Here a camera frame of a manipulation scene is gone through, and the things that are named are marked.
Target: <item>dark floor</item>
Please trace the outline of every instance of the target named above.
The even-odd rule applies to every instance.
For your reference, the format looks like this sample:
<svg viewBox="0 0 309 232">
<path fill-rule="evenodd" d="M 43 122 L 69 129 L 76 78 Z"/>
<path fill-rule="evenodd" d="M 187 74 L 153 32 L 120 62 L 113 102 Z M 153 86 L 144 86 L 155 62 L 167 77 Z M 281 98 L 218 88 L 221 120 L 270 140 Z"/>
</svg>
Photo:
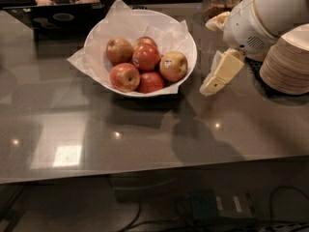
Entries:
<svg viewBox="0 0 309 232">
<path fill-rule="evenodd" d="M 209 189 L 222 198 L 223 210 L 219 214 L 238 218 L 216 217 L 209 231 L 247 227 L 253 220 L 255 227 L 267 226 L 260 220 L 271 219 L 269 199 L 278 187 L 281 188 L 271 199 L 273 220 L 306 222 L 309 221 L 308 176 L 309 158 L 297 158 L 28 183 L 1 220 L 0 232 L 126 231 L 121 229 L 138 214 L 139 201 L 141 210 L 135 223 L 155 222 L 127 231 L 207 231 L 190 228 L 192 220 L 194 224 L 210 225 L 213 219 L 210 216 L 215 213 L 207 213 L 205 209 L 209 206 L 201 202 L 192 208 L 189 198 L 197 191 Z M 18 184 L 0 186 L 1 208 L 18 187 Z M 249 204 L 243 199 L 246 193 L 252 199 L 253 210 L 245 208 Z M 239 198 L 241 212 L 232 205 L 235 196 Z M 223 222 L 237 225 L 223 226 Z M 184 229 L 167 229 L 172 227 Z M 272 231 L 293 231 L 292 227 L 279 229 Z"/>
</svg>

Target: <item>laptop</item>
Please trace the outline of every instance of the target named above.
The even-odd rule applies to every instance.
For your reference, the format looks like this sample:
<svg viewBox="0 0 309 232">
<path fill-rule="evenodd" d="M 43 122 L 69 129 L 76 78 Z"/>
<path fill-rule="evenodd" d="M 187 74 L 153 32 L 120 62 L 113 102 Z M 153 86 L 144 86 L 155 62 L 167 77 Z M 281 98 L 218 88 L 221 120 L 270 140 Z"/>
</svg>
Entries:
<svg viewBox="0 0 309 232">
<path fill-rule="evenodd" d="M 87 35 L 106 15 L 106 8 L 100 2 L 5 7 L 3 10 L 33 29 L 36 36 L 58 38 Z"/>
</svg>

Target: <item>cable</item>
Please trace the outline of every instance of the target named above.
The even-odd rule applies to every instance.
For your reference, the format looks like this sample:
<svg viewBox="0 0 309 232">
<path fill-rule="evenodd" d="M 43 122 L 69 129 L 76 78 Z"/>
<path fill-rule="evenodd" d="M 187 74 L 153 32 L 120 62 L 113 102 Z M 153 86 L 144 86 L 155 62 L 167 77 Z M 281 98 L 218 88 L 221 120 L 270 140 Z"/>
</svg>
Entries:
<svg viewBox="0 0 309 232">
<path fill-rule="evenodd" d="M 126 227 L 122 228 L 118 232 L 125 232 L 128 229 L 130 229 L 130 227 L 134 224 L 134 222 L 139 219 L 141 212 L 142 212 L 142 202 L 141 202 L 141 200 L 139 200 L 138 201 L 138 211 L 137 211 L 135 218 Z"/>
<path fill-rule="evenodd" d="M 299 228 L 295 228 L 295 229 L 291 230 L 290 232 L 302 231 L 303 229 L 306 229 L 306 228 L 309 228 L 309 225 L 304 225 L 304 226 L 301 226 Z"/>
<path fill-rule="evenodd" d="M 24 192 L 24 185 L 22 184 L 17 188 L 17 190 L 13 193 L 7 203 L 4 205 L 3 209 L 0 211 L 0 221 L 2 221 L 6 214 L 10 211 L 16 200 L 21 196 Z"/>
<path fill-rule="evenodd" d="M 138 222 L 138 223 L 136 223 L 134 225 L 131 225 L 129 227 L 129 229 L 136 228 L 138 226 L 145 225 L 145 224 L 169 224 L 169 223 L 172 223 L 174 221 L 176 221 L 176 220 L 175 219 L 145 220 L 145 221 Z"/>
<path fill-rule="evenodd" d="M 300 194 L 302 194 L 308 201 L 309 201 L 309 195 L 307 193 L 305 193 L 304 191 L 302 191 L 299 188 L 293 187 L 293 186 L 280 186 L 278 188 L 275 188 L 269 197 L 269 213 L 270 213 L 270 222 L 272 223 L 273 221 L 273 197 L 276 194 L 277 191 L 279 191 L 280 189 L 292 189 L 292 190 L 296 190 L 298 191 Z"/>
<path fill-rule="evenodd" d="M 175 203 L 174 203 L 174 208 L 175 208 L 175 212 L 177 213 L 177 215 L 182 219 L 183 223 L 185 225 L 187 225 L 187 227 L 191 230 L 191 231 L 194 231 L 194 232 L 199 232 L 198 230 L 195 229 L 195 224 L 193 222 L 193 224 L 191 224 L 189 221 L 187 221 L 184 217 L 183 217 L 183 214 L 181 213 L 180 209 L 179 209 L 179 205 L 181 204 L 183 206 L 183 209 L 187 212 L 186 210 L 186 207 L 184 206 L 183 204 L 183 201 L 184 201 L 184 198 L 183 197 L 180 197 L 180 198 L 177 198 L 175 200 Z"/>
<path fill-rule="evenodd" d="M 170 232 L 170 231 L 184 231 L 184 232 L 187 232 L 188 229 L 190 229 L 190 228 L 191 228 L 191 226 L 173 227 L 173 228 L 166 228 L 166 229 L 155 231 L 155 232 Z"/>
<path fill-rule="evenodd" d="M 285 220 L 278 220 L 278 221 L 275 221 L 275 222 L 278 222 L 280 225 L 282 224 L 286 224 L 286 225 L 290 225 L 290 224 L 295 224 L 294 222 L 291 222 L 291 221 L 285 221 Z M 238 222 L 227 222 L 227 223 L 224 223 L 224 224 L 219 224 L 219 225 L 229 225 L 229 226 L 232 226 L 232 225 L 240 225 L 240 227 L 234 227 L 234 228 L 231 228 L 231 229 L 228 229 L 226 230 L 225 232 L 239 232 L 239 231 L 244 231 L 244 230 L 252 230 L 252 229 L 259 229 L 258 227 L 260 228 L 267 228 L 267 229 L 272 229 L 271 227 L 268 227 L 268 224 L 269 224 L 269 220 L 255 220 L 255 221 L 252 221 L 252 222 L 243 222 L 242 219 L 240 219 Z"/>
</svg>

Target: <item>red apple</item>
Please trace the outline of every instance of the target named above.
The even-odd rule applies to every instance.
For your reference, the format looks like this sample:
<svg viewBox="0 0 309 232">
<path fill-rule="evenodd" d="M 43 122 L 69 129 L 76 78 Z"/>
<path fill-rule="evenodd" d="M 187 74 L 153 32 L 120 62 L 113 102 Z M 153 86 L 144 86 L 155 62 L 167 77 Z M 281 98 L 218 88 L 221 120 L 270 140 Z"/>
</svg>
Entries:
<svg viewBox="0 0 309 232">
<path fill-rule="evenodd" d="M 160 59 L 158 49 L 149 43 L 137 46 L 132 57 L 133 65 L 142 72 L 153 72 Z"/>
<path fill-rule="evenodd" d="M 179 51 L 170 51 L 163 55 L 160 74 L 168 81 L 176 82 L 184 78 L 187 73 L 187 59 Z"/>
<path fill-rule="evenodd" d="M 165 87 L 165 81 L 158 72 L 144 72 L 137 87 L 140 93 L 151 93 Z"/>
<path fill-rule="evenodd" d="M 128 63 L 132 59 L 133 45 L 125 38 L 115 37 L 106 45 L 106 55 L 113 66 Z"/>
<path fill-rule="evenodd" d="M 155 42 L 155 40 L 151 37 L 148 37 L 148 36 L 142 36 L 140 38 L 138 38 L 134 45 L 133 45 L 133 48 L 134 50 L 141 44 L 141 43 L 148 43 L 148 44 L 152 44 L 155 48 L 157 48 L 157 44 Z"/>
<path fill-rule="evenodd" d="M 130 63 L 119 64 L 110 71 L 109 80 L 113 88 L 122 92 L 135 90 L 140 82 L 140 73 Z"/>
</svg>

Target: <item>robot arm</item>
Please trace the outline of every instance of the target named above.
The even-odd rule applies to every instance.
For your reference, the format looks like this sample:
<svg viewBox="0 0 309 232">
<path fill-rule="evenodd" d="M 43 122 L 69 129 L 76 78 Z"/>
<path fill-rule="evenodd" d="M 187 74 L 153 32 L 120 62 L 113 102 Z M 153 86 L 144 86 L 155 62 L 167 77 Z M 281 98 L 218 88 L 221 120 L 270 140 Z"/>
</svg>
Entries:
<svg viewBox="0 0 309 232">
<path fill-rule="evenodd" d="M 223 40 L 261 61 L 281 35 L 308 22 L 309 0 L 243 0 L 227 17 Z"/>
<path fill-rule="evenodd" d="M 221 54 L 221 61 L 201 86 L 200 92 L 205 96 L 222 89 L 227 84 L 222 80 L 232 80 L 243 67 L 244 57 L 263 62 L 281 35 L 309 23 L 309 0 L 242 0 L 230 13 L 219 15 L 216 20 L 214 28 L 223 31 L 223 41 L 229 50 Z M 212 22 L 206 24 L 211 30 Z M 231 54 L 233 65 L 227 58 Z"/>
</svg>

